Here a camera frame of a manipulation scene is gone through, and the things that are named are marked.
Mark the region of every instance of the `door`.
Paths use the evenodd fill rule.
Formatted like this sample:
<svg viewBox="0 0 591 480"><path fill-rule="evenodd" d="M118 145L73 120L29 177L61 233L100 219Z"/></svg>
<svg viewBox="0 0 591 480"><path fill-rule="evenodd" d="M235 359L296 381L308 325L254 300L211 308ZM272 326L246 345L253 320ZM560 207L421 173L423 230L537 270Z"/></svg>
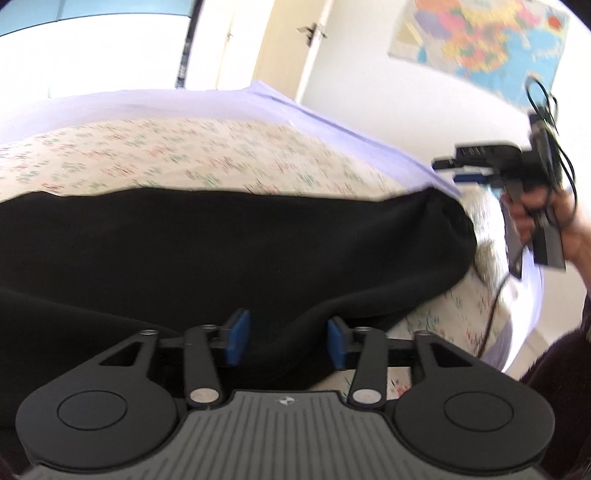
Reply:
<svg viewBox="0 0 591 480"><path fill-rule="evenodd" d="M253 78L296 102L301 101L333 3L334 0L275 0Z"/></svg>

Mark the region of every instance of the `person's hand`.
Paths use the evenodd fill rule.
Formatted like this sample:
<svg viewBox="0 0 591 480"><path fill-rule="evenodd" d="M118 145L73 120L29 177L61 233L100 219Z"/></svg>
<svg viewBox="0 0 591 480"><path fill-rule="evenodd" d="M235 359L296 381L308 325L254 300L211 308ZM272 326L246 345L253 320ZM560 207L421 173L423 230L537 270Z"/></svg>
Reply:
<svg viewBox="0 0 591 480"><path fill-rule="evenodd" d="M528 215L526 209L541 209L548 201L549 205L554 208L558 224L565 225L562 230L564 259L571 261L576 266L583 254L588 254L591 251L591 222L581 208L577 208L573 218L574 197L572 193L553 193L548 198L548 190L540 187L524 193L520 202L514 202L506 193L502 195L501 200L509 210L513 226L523 245L529 243L535 228L534 220Z"/></svg>

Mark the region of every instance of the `black cable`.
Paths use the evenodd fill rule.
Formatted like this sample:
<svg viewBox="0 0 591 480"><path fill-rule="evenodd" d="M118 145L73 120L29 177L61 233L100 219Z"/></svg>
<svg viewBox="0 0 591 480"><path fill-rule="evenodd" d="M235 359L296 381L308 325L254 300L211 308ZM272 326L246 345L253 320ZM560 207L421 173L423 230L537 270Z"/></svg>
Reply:
<svg viewBox="0 0 591 480"><path fill-rule="evenodd" d="M545 100L546 100L544 112L542 112L540 110L540 107L534 102L534 100L531 96L530 87L532 84L536 84L542 90L542 94L544 95ZM525 94L527 95L527 98L530 101L530 104L531 104L532 108L534 109L535 113L538 115L538 117L541 118L547 125L549 125L556 133L558 133L558 130L556 128L556 120L558 119L558 100L557 100L557 98L554 95L552 95L551 93L548 93L548 91L546 90L544 85L538 79L533 78L533 77L529 77L527 79L527 81L525 82ZM554 102L554 113L552 112L553 109L551 107L551 102L550 102L551 100L552 100L552 102ZM573 192L573 198L574 198L573 214L572 214L571 218L569 219L569 221L564 224L561 224L561 225L560 224L555 225L556 227L558 227L560 229L564 229L564 228L567 228L574 221L576 213L577 213L577 208L579 206L579 195L577 194L577 189L575 186L576 174L574 171L573 163L570 161L569 156L564 152L563 148L560 146L560 144L556 140L556 136L554 135L553 132L550 132L550 141L554 143L554 146L556 147L556 150L558 151L558 161L560 162L560 167L564 171L564 175L566 176L567 180L569 181L570 188ZM553 188L548 191L548 195L546 197L546 201L545 201L545 205L544 205L545 212L548 212L548 209L551 206L550 205L551 195L553 193L556 193L558 191L558 189L560 188L560 186L557 185L556 183L557 182L553 181L552 182ZM511 263L509 263L509 270L511 270L511 267L513 265L515 265L519 261L519 259L523 256L523 252L527 248L527 243L529 243L529 242L526 242L526 245L523 247L522 250L520 250L519 254L511 261ZM484 351L486 349L486 344L488 343L488 340L491 336L492 324L495 319L495 313L496 313L496 308L499 304L499 299L501 298L501 292L510 278L511 278L511 273L507 273L503 277L503 279L501 280L501 283L499 284L499 286L496 290L495 298L492 302L491 310L489 312L488 320L486 322L486 328L484 331L484 335L482 336L482 340L480 341L480 346L478 348L478 353L476 354L476 356L478 358L482 358L482 355L484 354Z"/></svg>
<svg viewBox="0 0 591 480"><path fill-rule="evenodd" d="M503 291L503 288L511 278L511 266L515 265L519 261L525 249L526 247L523 247L519 251L519 254L512 260L512 262L509 265L509 271L505 274L505 276L501 280L501 283L499 283L499 286L496 289L495 299L492 301L491 310L488 314L488 320L486 321L486 329L484 331L484 335L482 336L482 340L480 340L480 347L478 348L478 353L476 354L477 358L482 358L482 355L484 354L484 350L486 348L486 344L488 343L488 339L491 336L492 324L495 319L496 307L499 304L499 299L501 298L501 292Z"/></svg>

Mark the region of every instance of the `world map poster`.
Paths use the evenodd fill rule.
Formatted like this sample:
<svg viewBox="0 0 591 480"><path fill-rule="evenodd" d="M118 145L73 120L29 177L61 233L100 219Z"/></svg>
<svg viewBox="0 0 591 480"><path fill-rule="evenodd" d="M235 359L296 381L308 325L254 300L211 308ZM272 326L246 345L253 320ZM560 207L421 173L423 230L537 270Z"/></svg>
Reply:
<svg viewBox="0 0 591 480"><path fill-rule="evenodd" d="M464 78L525 109L528 76L551 89L568 21L538 1L410 0L389 55ZM532 90L536 101L539 94Z"/></svg>

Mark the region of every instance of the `black cloth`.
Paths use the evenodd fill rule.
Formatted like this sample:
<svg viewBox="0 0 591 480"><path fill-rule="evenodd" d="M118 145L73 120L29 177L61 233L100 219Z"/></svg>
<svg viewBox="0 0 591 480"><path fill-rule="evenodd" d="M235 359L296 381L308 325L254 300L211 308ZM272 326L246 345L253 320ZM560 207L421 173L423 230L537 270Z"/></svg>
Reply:
<svg viewBox="0 0 591 480"><path fill-rule="evenodd" d="M0 428L32 390L144 328L251 311L231 388L312 386L326 320L387 329L455 285L476 239L435 189L382 202L136 189L0 204Z"/></svg>

